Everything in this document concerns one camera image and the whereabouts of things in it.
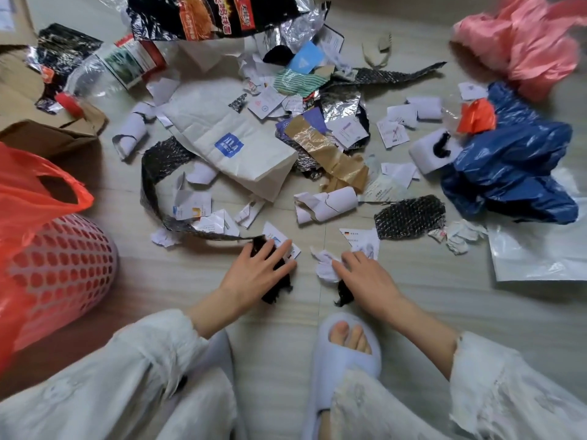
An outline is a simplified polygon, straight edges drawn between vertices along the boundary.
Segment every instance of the pink trash basket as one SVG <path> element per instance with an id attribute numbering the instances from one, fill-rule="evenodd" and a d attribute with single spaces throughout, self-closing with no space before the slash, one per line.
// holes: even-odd
<path id="1" fill-rule="evenodd" d="M 69 214 L 44 224 L 8 267 L 34 302 L 14 349 L 46 337 L 99 303 L 112 287 L 117 265 L 112 238 L 89 219 Z"/>

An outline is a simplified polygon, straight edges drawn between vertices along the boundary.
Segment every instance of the orange plastic scrap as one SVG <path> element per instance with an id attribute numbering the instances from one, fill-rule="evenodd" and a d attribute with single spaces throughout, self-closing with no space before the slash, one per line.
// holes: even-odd
<path id="1" fill-rule="evenodd" d="M 486 98 L 475 100 L 470 105 L 463 103 L 461 116 L 457 132 L 478 134 L 483 131 L 495 130 L 497 126 L 495 108 Z"/>
<path id="2" fill-rule="evenodd" d="M 497 15 L 470 15 L 455 24 L 452 40 L 539 101 L 579 63 L 579 44 L 567 35 L 572 26 L 587 26 L 587 0 L 501 0 Z"/>

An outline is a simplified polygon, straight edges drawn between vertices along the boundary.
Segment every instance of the pink plastic bag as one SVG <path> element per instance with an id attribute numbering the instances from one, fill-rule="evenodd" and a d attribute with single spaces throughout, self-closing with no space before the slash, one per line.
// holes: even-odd
<path id="1" fill-rule="evenodd" d="M 567 35 L 587 26 L 587 0 L 501 0 L 496 16 L 471 15 L 454 25 L 452 40 L 469 47 L 489 68 L 539 101 L 579 63 L 579 44 Z"/>

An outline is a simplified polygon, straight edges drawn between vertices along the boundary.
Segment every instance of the slipper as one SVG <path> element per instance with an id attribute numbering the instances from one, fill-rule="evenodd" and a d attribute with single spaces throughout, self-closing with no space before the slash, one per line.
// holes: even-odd
<path id="1" fill-rule="evenodd" d="M 340 321 L 347 322 L 349 333 L 356 325 L 363 328 L 371 347 L 371 355 L 330 342 L 328 339 L 330 331 Z M 319 414 L 325 409 L 330 409 L 334 391 L 342 382 L 347 369 L 360 369 L 373 378 L 379 378 L 381 374 L 381 346 L 375 333 L 360 318 L 350 313 L 336 313 L 324 320 L 318 329 L 318 339 L 313 355 L 312 387 L 310 388 L 302 440 L 318 438 Z"/>
<path id="2" fill-rule="evenodd" d="M 195 364 L 190 375 L 201 374 L 213 367 L 219 367 L 232 384 L 232 390 L 236 393 L 234 385 L 234 364 L 232 363 L 232 350 L 226 330 L 221 330 L 213 335 L 208 341 L 208 348 L 204 356 Z M 246 440 L 246 428 L 241 412 L 238 412 L 237 422 L 234 427 L 235 440 Z"/>

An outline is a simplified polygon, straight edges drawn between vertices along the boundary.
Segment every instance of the brown cardboard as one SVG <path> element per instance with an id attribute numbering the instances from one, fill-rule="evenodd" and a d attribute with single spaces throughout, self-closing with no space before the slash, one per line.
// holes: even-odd
<path id="1" fill-rule="evenodd" d="M 368 167 L 362 161 L 340 152 L 328 137 L 312 128 L 304 116 L 295 117 L 285 128 L 285 133 L 300 144 L 329 175 L 338 179 L 329 185 L 328 191 L 350 185 L 356 192 L 363 192 L 369 176 Z"/>
<path id="2" fill-rule="evenodd" d="M 82 104 L 85 118 L 67 111 L 47 114 L 35 107 L 43 92 L 40 74 L 24 63 L 24 49 L 0 47 L 0 141 L 43 157 L 69 151 L 98 139 L 107 123 L 104 114 Z"/>
<path id="3" fill-rule="evenodd" d="M 9 3 L 12 10 L 11 18 L 14 23 L 14 30 L 0 30 L 0 45 L 35 45 L 36 35 L 26 0 L 9 0 Z"/>

